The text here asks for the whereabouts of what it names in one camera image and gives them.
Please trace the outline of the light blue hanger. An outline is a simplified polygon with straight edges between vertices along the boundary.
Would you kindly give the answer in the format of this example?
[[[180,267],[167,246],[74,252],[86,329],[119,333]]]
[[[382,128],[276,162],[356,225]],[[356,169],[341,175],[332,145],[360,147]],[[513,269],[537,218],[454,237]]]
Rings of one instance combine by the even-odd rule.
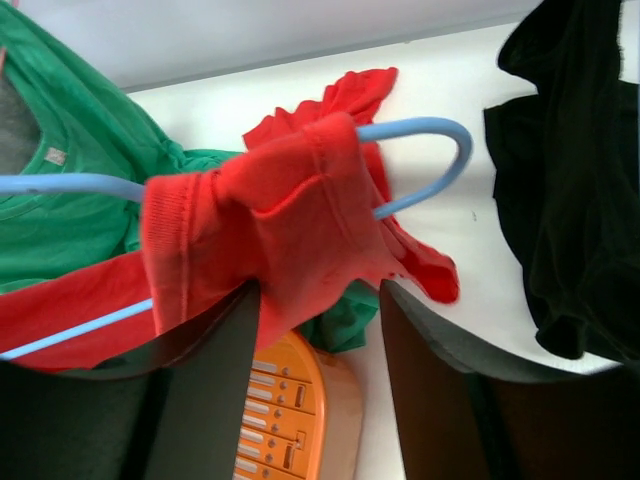
[[[375,208],[373,210],[375,219],[382,220],[390,217],[399,211],[432,198],[448,188],[467,166],[473,151],[473,140],[470,132],[463,125],[441,117],[416,117],[365,125],[357,129],[358,139],[363,144],[419,134],[442,135],[453,140],[457,145],[454,160],[446,172],[433,183]],[[144,197],[144,186],[119,177],[93,173],[3,175],[1,177],[1,193],[3,195],[99,193],[141,203]],[[1,358],[14,360],[44,350],[149,311],[152,306],[153,300],[145,299],[78,326],[7,350],[1,354]]]

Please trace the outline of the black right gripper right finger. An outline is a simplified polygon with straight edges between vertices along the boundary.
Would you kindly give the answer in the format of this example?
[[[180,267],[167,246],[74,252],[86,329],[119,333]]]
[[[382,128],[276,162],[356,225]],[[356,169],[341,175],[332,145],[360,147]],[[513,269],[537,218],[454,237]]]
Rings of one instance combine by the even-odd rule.
[[[639,366],[578,374],[477,337],[386,281],[381,326],[410,479],[635,479]]]

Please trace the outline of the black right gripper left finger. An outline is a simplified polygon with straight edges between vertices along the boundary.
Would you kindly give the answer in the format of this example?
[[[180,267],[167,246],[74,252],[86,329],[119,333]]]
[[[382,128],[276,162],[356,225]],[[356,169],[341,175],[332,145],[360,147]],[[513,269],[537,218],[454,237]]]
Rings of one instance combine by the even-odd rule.
[[[229,479],[259,320],[248,282],[91,370],[1,365],[5,479]]]

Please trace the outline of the black tank top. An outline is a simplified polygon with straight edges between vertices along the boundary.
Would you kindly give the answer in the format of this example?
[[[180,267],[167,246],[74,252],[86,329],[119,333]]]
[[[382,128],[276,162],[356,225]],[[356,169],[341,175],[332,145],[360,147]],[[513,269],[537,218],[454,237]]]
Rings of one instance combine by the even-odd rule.
[[[484,112],[504,238],[537,342],[639,357],[638,87],[621,79],[617,1],[545,1],[498,67],[534,85]]]

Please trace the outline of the red tank top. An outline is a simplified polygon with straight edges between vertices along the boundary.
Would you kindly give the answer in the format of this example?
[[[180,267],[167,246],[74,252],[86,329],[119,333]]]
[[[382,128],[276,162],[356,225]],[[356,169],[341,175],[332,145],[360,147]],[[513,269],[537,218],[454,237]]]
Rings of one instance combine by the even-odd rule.
[[[149,310],[23,356],[34,369],[91,368],[194,319],[249,280],[260,285],[266,347],[333,307],[347,287],[394,276],[431,299],[459,296],[454,262],[374,209],[389,199],[377,147],[356,124],[391,92],[395,68],[350,72],[305,101],[289,125],[262,123],[248,152],[206,173],[147,184],[142,248],[6,294],[1,347],[11,350],[142,300]]]

